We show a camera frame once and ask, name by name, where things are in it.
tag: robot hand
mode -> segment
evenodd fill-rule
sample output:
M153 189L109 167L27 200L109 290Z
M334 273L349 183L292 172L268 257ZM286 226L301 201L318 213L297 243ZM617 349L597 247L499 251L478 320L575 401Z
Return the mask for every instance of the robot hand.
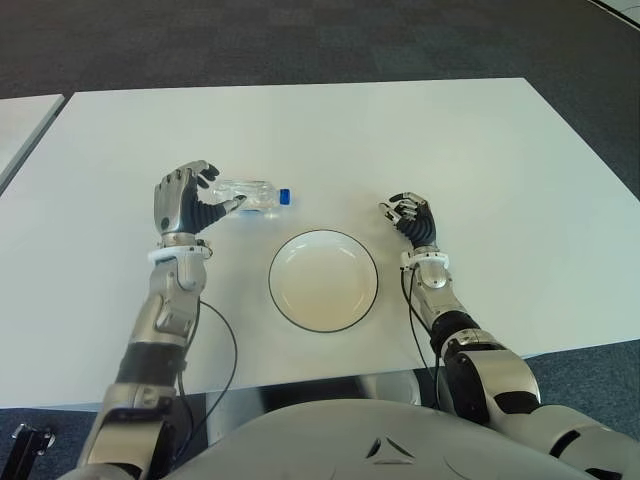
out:
M394 195L390 202L398 202L395 208L386 203L380 204L380 210L395 227L403 233L413 248L435 245L436 224L429 203L415 193L405 192Z
M244 202L243 195L217 205L198 200L197 185L209 188L207 181L213 182L219 173L213 165L198 160L177 168L156 185L154 216L160 235L195 235Z

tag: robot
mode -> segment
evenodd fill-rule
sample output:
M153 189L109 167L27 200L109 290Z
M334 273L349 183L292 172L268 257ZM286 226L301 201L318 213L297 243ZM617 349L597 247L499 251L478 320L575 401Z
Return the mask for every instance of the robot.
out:
M371 399L300 404L253 420L172 470L167 417L211 256L196 235L244 201L198 200L198 186L218 174L192 162L156 186L161 243L151 255L149 295L78 466L64 480L640 479L638 442L568 407L542 404L526 363L465 310L430 206L414 193L380 209L413 247L401 256L403 279L411 275L404 293L409 305L412 295L419 301L410 308L443 361L440 410Z

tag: white table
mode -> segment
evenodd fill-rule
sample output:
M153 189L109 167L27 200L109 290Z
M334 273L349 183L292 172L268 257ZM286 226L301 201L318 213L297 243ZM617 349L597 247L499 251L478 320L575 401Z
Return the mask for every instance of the white table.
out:
M63 100L62 95L0 100L0 193Z
M408 244L377 210L404 190L431 201L460 299L517 353L640 337L640 203L523 79L80 93L0 198L1 406L100 401L147 294L153 187L196 159L293 193L277 218L202 235L233 388L419 365ZM353 235L380 272L369 315L335 334L294 326L267 288L276 250L314 228ZM193 392L220 389L232 358L202 315Z

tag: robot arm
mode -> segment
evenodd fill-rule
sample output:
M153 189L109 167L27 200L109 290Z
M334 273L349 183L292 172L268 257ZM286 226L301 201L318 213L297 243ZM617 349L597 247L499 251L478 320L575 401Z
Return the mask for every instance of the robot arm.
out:
M527 364L482 330L453 293L449 258L436 245L433 215L413 193L381 210L412 243L402 269L415 270L413 290L420 302L431 348L444 361L442 406L460 417L586 471L595 478L640 478L640 444L568 407L542 405Z
M236 209L244 197L218 205L198 200L218 171L192 162L162 179L155 189L155 223L160 248L149 295L143 304L116 377L108 387L76 470L80 478L164 475L173 458L173 427L166 422L176 399L174 384L188 348L206 282L210 249L196 234Z

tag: gray carpet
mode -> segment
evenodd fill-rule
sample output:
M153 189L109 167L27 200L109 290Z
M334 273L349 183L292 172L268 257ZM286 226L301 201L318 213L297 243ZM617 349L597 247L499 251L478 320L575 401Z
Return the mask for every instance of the gray carpet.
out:
M640 196L640 34L587 0L0 3L0 98L504 76L525 77ZM546 402L640 438L640 341L529 363ZM31 414L0 412L0 451ZM69 468L86 434L85 414L56 415L66 433L33 478Z

